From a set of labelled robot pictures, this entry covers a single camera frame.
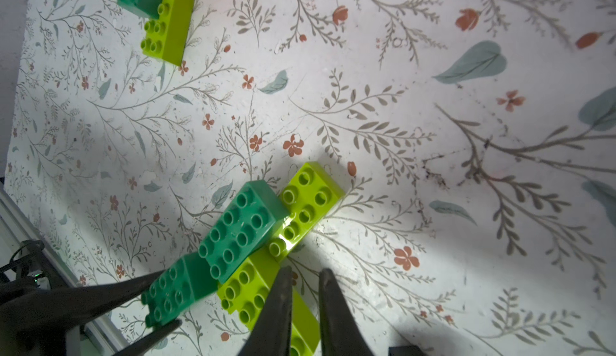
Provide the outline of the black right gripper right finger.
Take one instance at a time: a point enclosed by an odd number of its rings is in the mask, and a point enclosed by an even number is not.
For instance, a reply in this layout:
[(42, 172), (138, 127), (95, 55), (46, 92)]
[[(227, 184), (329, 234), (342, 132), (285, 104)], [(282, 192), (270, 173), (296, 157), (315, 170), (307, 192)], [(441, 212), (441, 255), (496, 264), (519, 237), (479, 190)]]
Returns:
[(323, 355), (373, 355), (331, 269), (319, 274), (319, 323)]

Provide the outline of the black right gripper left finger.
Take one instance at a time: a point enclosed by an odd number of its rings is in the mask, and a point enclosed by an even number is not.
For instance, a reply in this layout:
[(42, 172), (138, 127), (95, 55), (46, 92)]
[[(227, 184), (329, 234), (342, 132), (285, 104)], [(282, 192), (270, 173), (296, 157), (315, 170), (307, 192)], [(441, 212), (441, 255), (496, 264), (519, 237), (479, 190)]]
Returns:
[(293, 306), (292, 270), (279, 270), (272, 290), (239, 356), (290, 354)]

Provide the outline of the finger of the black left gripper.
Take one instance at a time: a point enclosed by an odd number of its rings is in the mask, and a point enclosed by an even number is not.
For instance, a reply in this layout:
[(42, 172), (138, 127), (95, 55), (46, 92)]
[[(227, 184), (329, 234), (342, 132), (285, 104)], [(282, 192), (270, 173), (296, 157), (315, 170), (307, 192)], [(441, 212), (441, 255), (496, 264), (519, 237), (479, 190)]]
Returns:
[(158, 271), (125, 282), (88, 287), (27, 288), (22, 295), (1, 304), (1, 324), (14, 332), (70, 330), (140, 296), (162, 274)]
[(121, 351), (118, 351), (114, 356), (142, 356), (149, 352), (157, 343), (167, 338), (171, 333), (177, 330), (182, 324), (180, 319), (176, 319), (165, 326), (154, 330), (139, 341), (127, 346)]

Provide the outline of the extra dark green lego brick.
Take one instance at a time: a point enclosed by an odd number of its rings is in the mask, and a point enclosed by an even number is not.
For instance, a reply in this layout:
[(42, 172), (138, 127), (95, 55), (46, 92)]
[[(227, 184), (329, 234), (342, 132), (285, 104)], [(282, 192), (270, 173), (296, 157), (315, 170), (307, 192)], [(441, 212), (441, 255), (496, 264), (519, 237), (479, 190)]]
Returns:
[(227, 282), (289, 217), (289, 210), (266, 181), (245, 183), (198, 248), (211, 277)]

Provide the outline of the long lime green lego brick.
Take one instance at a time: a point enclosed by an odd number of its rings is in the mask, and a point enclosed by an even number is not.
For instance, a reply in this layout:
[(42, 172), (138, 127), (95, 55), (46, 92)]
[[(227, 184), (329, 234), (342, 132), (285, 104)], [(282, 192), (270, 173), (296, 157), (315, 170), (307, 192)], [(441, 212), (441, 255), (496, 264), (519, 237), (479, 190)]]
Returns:
[(162, 0), (157, 8), (159, 18), (144, 25), (143, 54), (181, 66), (193, 5), (194, 0)]

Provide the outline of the dark green lego brick back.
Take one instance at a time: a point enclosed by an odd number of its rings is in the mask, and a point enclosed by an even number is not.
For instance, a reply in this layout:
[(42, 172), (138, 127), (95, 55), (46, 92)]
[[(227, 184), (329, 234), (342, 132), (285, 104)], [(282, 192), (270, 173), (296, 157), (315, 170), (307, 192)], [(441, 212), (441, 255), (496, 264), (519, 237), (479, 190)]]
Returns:
[(145, 325), (154, 329), (165, 326), (217, 289), (207, 260), (198, 253), (186, 254), (141, 294), (142, 304), (149, 308)]

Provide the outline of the lime lego brick back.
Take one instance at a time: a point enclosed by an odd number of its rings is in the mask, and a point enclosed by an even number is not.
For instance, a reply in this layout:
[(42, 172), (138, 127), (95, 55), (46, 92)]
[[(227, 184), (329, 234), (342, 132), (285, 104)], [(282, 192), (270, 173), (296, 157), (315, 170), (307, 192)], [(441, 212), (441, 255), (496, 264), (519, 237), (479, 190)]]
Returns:
[(268, 241), (270, 255), (278, 262), (287, 258), (343, 196), (343, 189), (319, 163), (303, 164), (279, 196), (290, 216)]

